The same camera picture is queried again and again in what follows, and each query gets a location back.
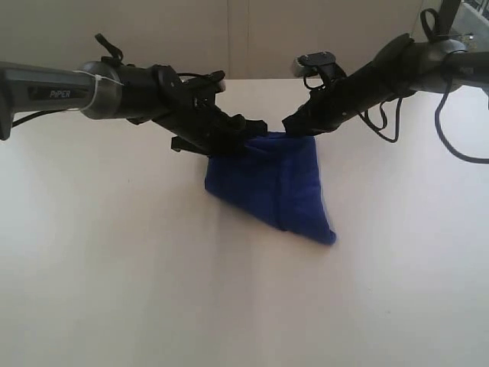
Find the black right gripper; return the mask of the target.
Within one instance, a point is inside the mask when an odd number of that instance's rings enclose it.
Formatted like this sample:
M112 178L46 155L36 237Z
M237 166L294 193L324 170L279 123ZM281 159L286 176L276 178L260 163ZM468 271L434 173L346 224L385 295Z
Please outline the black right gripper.
M306 119L299 111L282 120L289 136L319 135L333 132L343 122L366 112L396 95L382 73L367 64L339 80L330 91L312 98L306 107Z

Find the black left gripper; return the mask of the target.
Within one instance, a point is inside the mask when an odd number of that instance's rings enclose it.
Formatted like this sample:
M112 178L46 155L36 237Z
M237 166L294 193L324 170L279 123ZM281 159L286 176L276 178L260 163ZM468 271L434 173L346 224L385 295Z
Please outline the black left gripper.
M152 121L174 133L185 146L207 156L237 154L244 149L244 138L266 136L265 121L231 117L215 104L218 93L207 74L152 66L160 103Z

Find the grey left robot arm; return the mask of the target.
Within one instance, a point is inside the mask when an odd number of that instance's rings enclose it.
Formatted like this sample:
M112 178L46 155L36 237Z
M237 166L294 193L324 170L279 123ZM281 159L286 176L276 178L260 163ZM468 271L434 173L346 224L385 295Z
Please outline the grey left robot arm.
M31 119L79 111L92 120L154 122L173 133L171 148L204 156L236 154L246 141L265 136L267 124L230 116L216 104L225 72L178 73L169 65L148 68L123 62L123 53L102 35L108 55L65 71L1 64L1 139Z

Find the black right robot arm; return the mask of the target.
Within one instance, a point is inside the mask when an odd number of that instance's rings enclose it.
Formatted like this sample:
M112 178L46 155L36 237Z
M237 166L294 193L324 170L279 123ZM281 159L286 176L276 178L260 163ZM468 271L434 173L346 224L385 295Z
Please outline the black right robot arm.
M343 122L383 102L417 92L440 93L460 86L488 86L488 53L469 52L454 39L415 42L402 34L375 58L348 75L333 54L323 51L297 57L295 76L319 76L322 85L309 100L283 120L291 136L314 136L336 130Z

